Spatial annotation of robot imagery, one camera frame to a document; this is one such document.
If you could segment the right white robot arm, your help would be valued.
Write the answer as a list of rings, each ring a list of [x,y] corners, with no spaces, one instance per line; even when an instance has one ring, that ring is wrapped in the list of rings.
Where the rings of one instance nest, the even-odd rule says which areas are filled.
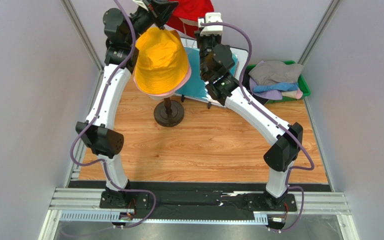
[[[270,144],[263,155],[269,167],[269,179],[262,203],[270,209],[281,206],[287,196],[289,168],[298,157],[300,148],[296,141],[303,140],[303,127],[289,124],[270,113],[246,90],[230,72],[235,65],[228,45],[221,43],[217,34],[202,35],[194,32],[199,49],[199,75],[205,82],[210,97],[222,106],[234,111],[250,123]]]

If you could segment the red hat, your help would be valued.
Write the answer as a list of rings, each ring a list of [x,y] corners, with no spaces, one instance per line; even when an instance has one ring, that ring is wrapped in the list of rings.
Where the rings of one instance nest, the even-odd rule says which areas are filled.
[[[167,26],[180,31],[188,37],[194,38],[195,31],[199,29],[198,18],[205,17],[206,13],[214,12],[211,0],[178,0]]]

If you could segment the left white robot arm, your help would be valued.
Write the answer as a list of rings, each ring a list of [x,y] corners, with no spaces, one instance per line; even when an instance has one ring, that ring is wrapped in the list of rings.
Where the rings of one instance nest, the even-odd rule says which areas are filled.
[[[100,208],[132,207],[140,190],[130,190],[130,181],[125,174],[120,152],[124,136],[114,131],[115,116],[122,93],[132,76],[139,54],[136,41],[152,26],[164,29],[179,5],[170,0],[137,0],[137,10],[127,14],[121,4],[107,10],[102,18],[106,35],[105,66],[103,80],[96,100],[84,121],[77,122],[78,136],[100,163],[106,178],[106,187],[101,194]]]

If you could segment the yellow bucket hat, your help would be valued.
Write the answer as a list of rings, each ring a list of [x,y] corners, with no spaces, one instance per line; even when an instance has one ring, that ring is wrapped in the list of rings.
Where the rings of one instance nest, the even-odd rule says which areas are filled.
[[[139,50],[134,73],[168,68],[180,69],[189,63],[188,54],[177,31],[149,28],[136,42]]]

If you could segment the pink bucket hat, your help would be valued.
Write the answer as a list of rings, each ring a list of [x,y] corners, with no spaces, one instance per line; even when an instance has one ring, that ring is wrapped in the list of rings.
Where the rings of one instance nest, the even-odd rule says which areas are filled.
[[[147,73],[134,73],[133,82],[137,89],[146,95],[169,95],[180,89],[191,76],[191,65],[181,64],[180,69],[152,70]]]

